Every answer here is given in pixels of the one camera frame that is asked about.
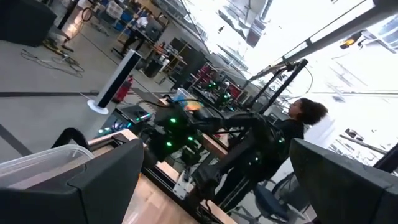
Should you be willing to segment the black waste bin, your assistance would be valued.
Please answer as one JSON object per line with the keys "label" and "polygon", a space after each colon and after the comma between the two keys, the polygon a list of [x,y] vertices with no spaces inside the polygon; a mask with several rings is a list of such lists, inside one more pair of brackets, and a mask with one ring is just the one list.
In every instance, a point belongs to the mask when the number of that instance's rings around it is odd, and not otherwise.
{"label": "black waste bin", "polygon": [[152,60],[144,70],[144,74],[149,78],[154,78],[163,66],[160,60]]}

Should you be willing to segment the black overhead gantry frame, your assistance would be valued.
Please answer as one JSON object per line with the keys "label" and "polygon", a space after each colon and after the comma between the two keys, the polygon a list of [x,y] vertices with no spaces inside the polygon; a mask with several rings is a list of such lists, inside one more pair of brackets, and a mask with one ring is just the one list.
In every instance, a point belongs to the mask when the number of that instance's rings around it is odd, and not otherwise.
{"label": "black overhead gantry frame", "polygon": [[[298,62],[286,63],[281,68],[277,69],[275,72],[271,72],[272,76],[268,80],[268,82],[260,89],[259,93],[253,97],[253,99],[245,104],[247,109],[252,109],[255,102],[261,96],[268,96],[265,104],[261,106],[259,109],[259,113],[263,114],[266,110],[268,110],[275,102],[276,99],[282,94],[282,92],[294,81],[297,75],[307,66],[308,60],[302,59]],[[275,82],[279,77],[283,75],[284,72],[290,72],[290,75],[282,82],[282,84],[276,88],[272,94],[267,93],[267,89],[269,89],[273,82]]]}

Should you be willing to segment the black storage cabinet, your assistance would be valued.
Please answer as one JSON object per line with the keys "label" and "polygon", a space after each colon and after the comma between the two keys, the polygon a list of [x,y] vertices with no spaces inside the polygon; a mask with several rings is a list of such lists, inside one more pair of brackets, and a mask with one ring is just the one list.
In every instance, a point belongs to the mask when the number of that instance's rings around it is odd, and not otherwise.
{"label": "black storage cabinet", "polygon": [[169,78],[173,82],[172,90],[188,81],[190,74],[196,73],[205,64],[205,54],[195,42],[174,37],[169,45],[177,51],[170,55]]}

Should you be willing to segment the white mounting plate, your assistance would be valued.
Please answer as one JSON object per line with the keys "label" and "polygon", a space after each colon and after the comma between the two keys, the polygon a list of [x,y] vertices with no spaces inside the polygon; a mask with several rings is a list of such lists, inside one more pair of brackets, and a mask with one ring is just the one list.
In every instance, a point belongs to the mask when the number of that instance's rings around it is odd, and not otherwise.
{"label": "white mounting plate", "polygon": [[193,188],[192,177],[186,171],[179,176],[172,192],[180,199],[184,200]]}

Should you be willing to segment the blue office chair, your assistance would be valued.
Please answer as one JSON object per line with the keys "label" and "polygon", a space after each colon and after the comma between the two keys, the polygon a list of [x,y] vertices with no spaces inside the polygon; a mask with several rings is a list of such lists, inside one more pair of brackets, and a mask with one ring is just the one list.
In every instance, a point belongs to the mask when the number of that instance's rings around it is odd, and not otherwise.
{"label": "blue office chair", "polygon": [[254,189],[255,205],[260,212],[258,216],[255,217],[242,206],[230,210],[228,215],[237,215],[249,224],[261,224],[261,217],[275,224],[293,224],[298,219],[307,219],[305,212],[310,207],[310,202],[293,172],[276,183],[271,190],[266,187],[267,183],[258,184]]}

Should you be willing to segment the black frame clamp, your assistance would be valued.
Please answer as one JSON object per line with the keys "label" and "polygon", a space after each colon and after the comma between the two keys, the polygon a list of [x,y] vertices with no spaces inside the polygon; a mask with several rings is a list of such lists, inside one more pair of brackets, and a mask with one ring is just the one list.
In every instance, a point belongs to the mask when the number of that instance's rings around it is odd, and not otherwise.
{"label": "black frame clamp", "polygon": [[84,134],[76,128],[64,129],[51,148],[70,144],[71,141],[74,141],[78,146],[84,147],[85,149],[90,148]]}

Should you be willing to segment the black lit computer tower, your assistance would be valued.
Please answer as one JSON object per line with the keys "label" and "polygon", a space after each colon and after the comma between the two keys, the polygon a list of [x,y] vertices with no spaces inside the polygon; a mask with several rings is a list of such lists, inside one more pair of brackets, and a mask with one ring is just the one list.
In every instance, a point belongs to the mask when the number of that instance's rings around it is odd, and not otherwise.
{"label": "black lit computer tower", "polygon": [[148,122],[151,117],[152,114],[139,105],[116,108],[104,125],[99,128],[97,137],[116,133],[124,129],[128,129],[138,135],[142,131],[144,123]]}

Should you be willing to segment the white black tower fan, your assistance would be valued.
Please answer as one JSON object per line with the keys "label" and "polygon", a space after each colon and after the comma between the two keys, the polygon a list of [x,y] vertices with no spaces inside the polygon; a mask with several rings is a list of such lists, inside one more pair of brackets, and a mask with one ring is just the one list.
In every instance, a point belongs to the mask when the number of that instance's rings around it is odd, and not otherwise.
{"label": "white black tower fan", "polygon": [[107,105],[111,102],[116,92],[122,86],[133,68],[139,63],[142,56],[135,50],[129,50],[119,63],[111,78],[105,84],[94,100],[88,100],[89,108],[99,114],[109,113]]}

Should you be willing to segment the black equipment case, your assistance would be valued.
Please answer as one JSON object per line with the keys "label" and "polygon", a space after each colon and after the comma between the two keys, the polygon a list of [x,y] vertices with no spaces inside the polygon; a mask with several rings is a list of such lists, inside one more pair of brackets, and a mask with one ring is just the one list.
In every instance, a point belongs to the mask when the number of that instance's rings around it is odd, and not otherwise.
{"label": "black equipment case", "polygon": [[38,47],[57,15],[37,0],[0,0],[0,40]]}

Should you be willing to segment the clear background storage bin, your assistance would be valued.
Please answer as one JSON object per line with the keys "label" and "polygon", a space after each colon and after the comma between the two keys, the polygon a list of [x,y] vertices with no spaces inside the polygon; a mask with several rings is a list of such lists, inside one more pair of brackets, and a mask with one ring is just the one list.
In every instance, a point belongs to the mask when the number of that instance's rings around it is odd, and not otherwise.
{"label": "clear background storage bin", "polygon": [[179,101],[180,106],[185,110],[199,110],[203,107],[203,104],[196,101],[196,98],[184,88],[178,88],[172,95],[172,100]]}

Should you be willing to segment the tall clear plastic container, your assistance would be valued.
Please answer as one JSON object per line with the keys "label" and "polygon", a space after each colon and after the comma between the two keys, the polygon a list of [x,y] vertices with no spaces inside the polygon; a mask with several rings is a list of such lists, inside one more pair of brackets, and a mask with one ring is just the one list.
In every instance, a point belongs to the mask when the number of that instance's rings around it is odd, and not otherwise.
{"label": "tall clear plastic container", "polygon": [[95,156],[75,144],[67,144],[0,164],[0,188],[28,189],[74,169]]}

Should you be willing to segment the person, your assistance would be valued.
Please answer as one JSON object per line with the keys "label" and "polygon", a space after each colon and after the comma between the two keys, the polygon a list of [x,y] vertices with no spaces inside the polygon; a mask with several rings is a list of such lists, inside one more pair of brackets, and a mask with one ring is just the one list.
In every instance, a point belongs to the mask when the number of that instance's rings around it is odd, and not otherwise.
{"label": "person", "polygon": [[319,123],[327,114],[328,109],[323,104],[308,98],[297,99],[290,105],[289,117],[274,124],[282,131],[285,140],[282,155],[264,156],[259,164],[254,162],[254,156],[241,160],[228,172],[213,203],[225,212],[237,206],[258,183],[270,179],[279,170],[289,156],[291,140],[303,139],[305,126]]}
{"label": "person", "polygon": [[122,47],[121,54],[123,56],[125,56],[125,54],[127,53],[128,47],[137,40],[140,40],[140,42],[139,45],[136,47],[136,50],[139,50],[142,47],[145,41],[145,37],[141,34],[141,31],[143,31],[146,28],[147,24],[148,24],[148,16],[142,16],[136,20],[134,28],[131,31],[131,35],[129,36],[127,41],[125,41]]}

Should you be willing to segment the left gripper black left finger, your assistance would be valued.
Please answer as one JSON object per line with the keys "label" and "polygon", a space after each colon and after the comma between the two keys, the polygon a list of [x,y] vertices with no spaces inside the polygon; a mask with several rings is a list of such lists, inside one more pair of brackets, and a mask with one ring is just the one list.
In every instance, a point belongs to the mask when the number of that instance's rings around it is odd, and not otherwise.
{"label": "left gripper black left finger", "polygon": [[0,224],[122,224],[143,160],[133,139],[28,189],[0,188]]}

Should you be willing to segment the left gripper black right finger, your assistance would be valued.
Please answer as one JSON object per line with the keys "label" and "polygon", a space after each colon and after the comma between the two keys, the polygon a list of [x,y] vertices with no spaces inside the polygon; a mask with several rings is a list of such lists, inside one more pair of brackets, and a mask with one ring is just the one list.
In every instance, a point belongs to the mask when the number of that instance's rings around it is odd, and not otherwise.
{"label": "left gripper black right finger", "polygon": [[398,224],[398,176],[302,139],[290,161],[322,224]]}

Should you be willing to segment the red fire extinguisher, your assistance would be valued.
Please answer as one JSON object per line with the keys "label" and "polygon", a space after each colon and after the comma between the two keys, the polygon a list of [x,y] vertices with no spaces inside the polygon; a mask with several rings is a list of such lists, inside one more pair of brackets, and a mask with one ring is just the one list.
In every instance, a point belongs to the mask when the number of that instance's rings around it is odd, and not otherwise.
{"label": "red fire extinguisher", "polygon": [[123,84],[121,85],[121,87],[119,88],[119,90],[116,92],[116,94],[113,96],[112,102],[118,104],[120,102],[123,101],[123,99],[125,98],[125,96],[128,94],[132,83],[134,81],[134,78],[132,75],[129,75],[125,81],[123,82]]}

